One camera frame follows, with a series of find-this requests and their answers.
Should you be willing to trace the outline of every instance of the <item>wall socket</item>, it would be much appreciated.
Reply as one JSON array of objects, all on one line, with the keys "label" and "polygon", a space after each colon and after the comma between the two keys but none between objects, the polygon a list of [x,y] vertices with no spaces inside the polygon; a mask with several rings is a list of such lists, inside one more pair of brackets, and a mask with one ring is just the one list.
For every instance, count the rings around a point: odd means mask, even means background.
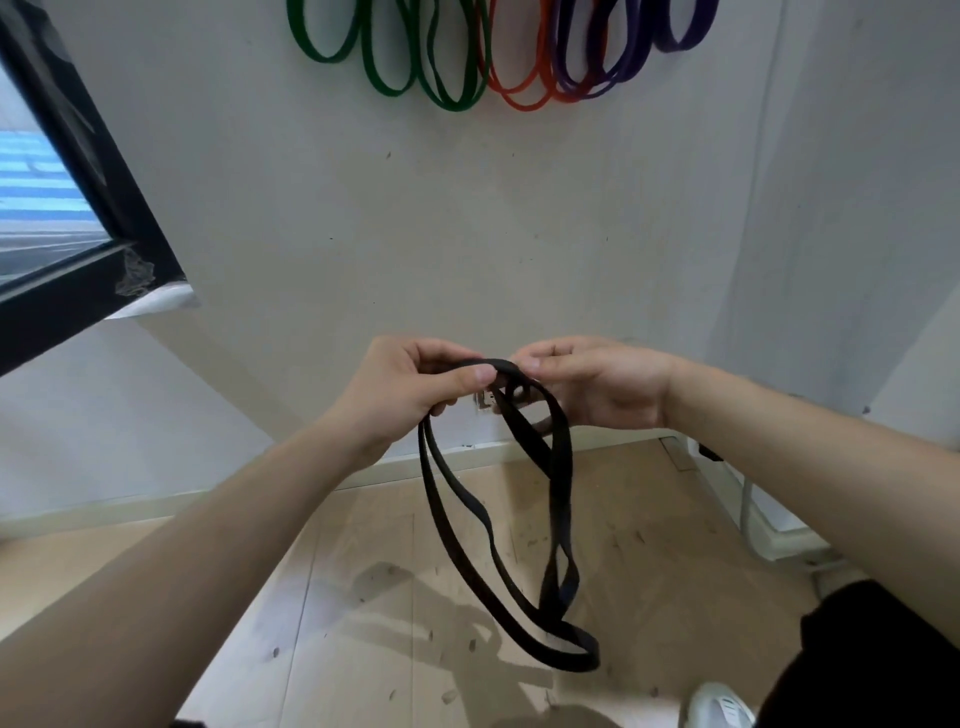
[{"label": "wall socket", "polygon": [[493,398],[493,392],[489,390],[477,392],[473,395],[473,401],[476,402],[479,412],[493,412],[493,406],[496,404],[496,400]]}]

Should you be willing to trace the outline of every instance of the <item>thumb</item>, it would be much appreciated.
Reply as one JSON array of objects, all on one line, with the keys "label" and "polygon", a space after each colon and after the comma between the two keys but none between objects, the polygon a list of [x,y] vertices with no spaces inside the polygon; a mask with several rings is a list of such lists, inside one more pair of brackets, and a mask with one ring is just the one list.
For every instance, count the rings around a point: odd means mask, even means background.
[{"label": "thumb", "polygon": [[523,356],[516,364],[527,376],[545,382],[589,379],[600,372],[600,361],[594,351],[544,358]]},{"label": "thumb", "polygon": [[466,395],[482,392],[493,384],[496,369],[490,364],[476,364],[422,377],[423,398],[428,406],[442,401],[456,400]]}]

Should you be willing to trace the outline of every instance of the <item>shoe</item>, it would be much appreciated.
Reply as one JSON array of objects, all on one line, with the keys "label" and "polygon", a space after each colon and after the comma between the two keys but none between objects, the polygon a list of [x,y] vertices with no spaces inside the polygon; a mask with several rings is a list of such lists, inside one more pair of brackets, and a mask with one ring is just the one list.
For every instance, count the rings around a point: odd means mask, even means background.
[{"label": "shoe", "polygon": [[690,698],[685,728],[751,728],[753,711],[722,683],[704,683]]}]

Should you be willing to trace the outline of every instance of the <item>hand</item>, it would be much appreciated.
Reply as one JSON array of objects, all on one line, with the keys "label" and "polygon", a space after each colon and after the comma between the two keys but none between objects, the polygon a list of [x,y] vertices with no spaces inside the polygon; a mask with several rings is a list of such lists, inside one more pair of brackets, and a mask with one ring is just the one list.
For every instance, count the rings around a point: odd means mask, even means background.
[{"label": "hand", "polygon": [[[599,336],[540,341],[511,359],[524,374],[547,386],[571,425],[612,429],[666,427],[670,380],[682,361]],[[549,420],[537,428],[549,431]]]},{"label": "hand", "polygon": [[481,356],[442,339],[377,336],[323,421],[356,449],[356,470],[366,468],[428,412],[439,415],[460,397],[490,386],[496,378],[490,364],[448,371]]}]

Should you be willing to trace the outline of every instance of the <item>floor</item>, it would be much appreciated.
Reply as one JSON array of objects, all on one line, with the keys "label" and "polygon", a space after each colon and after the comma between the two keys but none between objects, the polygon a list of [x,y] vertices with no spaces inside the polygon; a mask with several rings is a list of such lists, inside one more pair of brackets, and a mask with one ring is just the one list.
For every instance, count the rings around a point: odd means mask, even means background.
[{"label": "floor", "polygon": [[[582,581],[569,619],[598,638],[596,672],[550,670],[501,636],[450,564],[413,479],[324,503],[181,715],[210,728],[676,726],[705,680],[758,705],[799,648],[798,619],[816,604],[809,579],[753,557],[692,464],[658,440],[579,452],[574,472]],[[544,477],[529,462],[459,475],[536,596]],[[444,502],[506,600],[482,527],[451,493]],[[0,637],[157,525],[1,545]]]}]

